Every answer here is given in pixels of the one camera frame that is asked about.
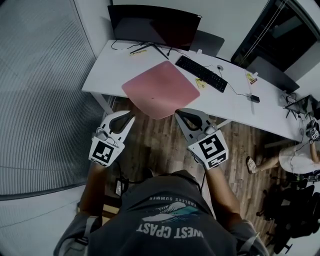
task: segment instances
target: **person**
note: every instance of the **person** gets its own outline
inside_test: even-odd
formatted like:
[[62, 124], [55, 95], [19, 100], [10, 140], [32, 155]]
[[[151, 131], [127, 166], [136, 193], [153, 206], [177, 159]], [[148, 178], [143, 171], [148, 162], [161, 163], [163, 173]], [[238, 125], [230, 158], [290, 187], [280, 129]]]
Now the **person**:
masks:
[[205, 171], [216, 219], [195, 178], [181, 170], [128, 189], [118, 214], [101, 227], [106, 173], [100, 165], [89, 171], [80, 212], [55, 256], [269, 255], [220, 167]]
[[246, 166], [250, 174], [255, 174], [279, 165], [287, 172], [294, 174], [307, 174], [320, 170], [320, 142], [311, 140], [305, 144], [298, 144], [283, 148], [273, 157], [260, 164], [248, 156]]

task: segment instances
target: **keyboard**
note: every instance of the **keyboard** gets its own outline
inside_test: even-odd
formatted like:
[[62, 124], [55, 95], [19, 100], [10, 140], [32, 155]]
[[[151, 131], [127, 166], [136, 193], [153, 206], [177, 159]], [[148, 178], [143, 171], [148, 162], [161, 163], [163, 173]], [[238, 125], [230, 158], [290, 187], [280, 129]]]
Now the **keyboard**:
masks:
[[185, 56], [181, 56], [175, 64], [195, 75], [197, 78], [200, 78], [202, 81], [205, 81], [221, 93], [223, 93], [227, 87], [228, 82], [226, 80]]

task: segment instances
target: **wooden floor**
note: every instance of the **wooden floor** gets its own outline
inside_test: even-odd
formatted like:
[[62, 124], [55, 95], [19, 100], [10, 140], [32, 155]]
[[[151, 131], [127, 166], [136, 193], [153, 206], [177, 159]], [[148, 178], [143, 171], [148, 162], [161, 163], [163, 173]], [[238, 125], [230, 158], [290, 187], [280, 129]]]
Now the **wooden floor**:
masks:
[[[137, 109], [130, 100], [117, 98], [113, 111], [132, 110], [136, 120], [125, 140], [125, 149], [119, 157], [122, 173], [132, 181], [142, 179], [142, 169], [151, 168], [158, 174], [172, 173], [182, 169], [188, 170], [201, 184], [204, 168], [197, 164], [190, 152], [187, 142], [174, 116], [153, 120]], [[211, 117], [216, 124], [222, 119]], [[244, 124], [231, 122], [222, 127], [222, 133], [229, 149], [229, 159], [221, 164], [225, 177], [241, 204], [241, 216], [251, 221], [261, 239], [267, 243], [267, 231], [272, 233], [273, 221], [257, 217], [263, 204], [263, 190], [285, 178], [285, 172], [274, 168], [256, 174], [248, 174], [246, 157], [253, 158], [257, 153], [265, 152], [263, 145], [276, 140], [276, 136]], [[209, 205], [210, 196], [206, 181], [202, 190], [203, 197]]]

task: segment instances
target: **white desk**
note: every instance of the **white desk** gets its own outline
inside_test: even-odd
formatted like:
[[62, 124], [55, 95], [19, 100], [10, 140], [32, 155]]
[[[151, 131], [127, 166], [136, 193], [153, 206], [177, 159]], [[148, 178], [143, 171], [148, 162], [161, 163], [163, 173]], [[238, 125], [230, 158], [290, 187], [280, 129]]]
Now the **white desk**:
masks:
[[[134, 46], [130, 49], [113, 50], [109, 40], [91, 69], [82, 91], [92, 93], [103, 109], [110, 112], [110, 107], [101, 96], [102, 94], [126, 97], [122, 85], [151, 67], [166, 61], [154, 48], [147, 48], [143, 52], [130, 56], [129, 52], [138, 49]], [[116, 42], [114, 48], [122, 49], [132, 46], [131, 42]], [[236, 95], [228, 85], [224, 93], [219, 92], [210, 85], [201, 89], [200, 96], [191, 102], [186, 108], [203, 111], [209, 115], [226, 119], [222, 125], [235, 121], [248, 126], [259, 128], [273, 134], [277, 134], [294, 141], [301, 141], [299, 133], [299, 119], [292, 114], [286, 118], [287, 110], [280, 103], [282, 92], [269, 82], [258, 77], [258, 81], [250, 85], [246, 78], [246, 71], [227, 61], [204, 54], [196, 54], [193, 51], [182, 51], [193, 61], [208, 66], [208, 69], [219, 75], [217, 65], [223, 66], [222, 77], [228, 81], [238, 94], [249, 95], [252, 93], [260, 98], [260, 103], [253, 103], [247, 97]], [[181, 53], [172, 50], [169, 60], [174, 64]], [[196, 87], [195, 76], [177, 67], [190, 82]]]

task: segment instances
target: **pink cushion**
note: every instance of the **pink cushion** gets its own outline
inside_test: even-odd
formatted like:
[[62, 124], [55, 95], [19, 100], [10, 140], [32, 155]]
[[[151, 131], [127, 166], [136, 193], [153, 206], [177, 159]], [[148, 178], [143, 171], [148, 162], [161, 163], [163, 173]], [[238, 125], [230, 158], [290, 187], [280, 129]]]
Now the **pink cushion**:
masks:
[[129, 99], [152, 119], [162, 119], [183, 109], [200, 96], [191, 82], [164, 61], [122, 85]]

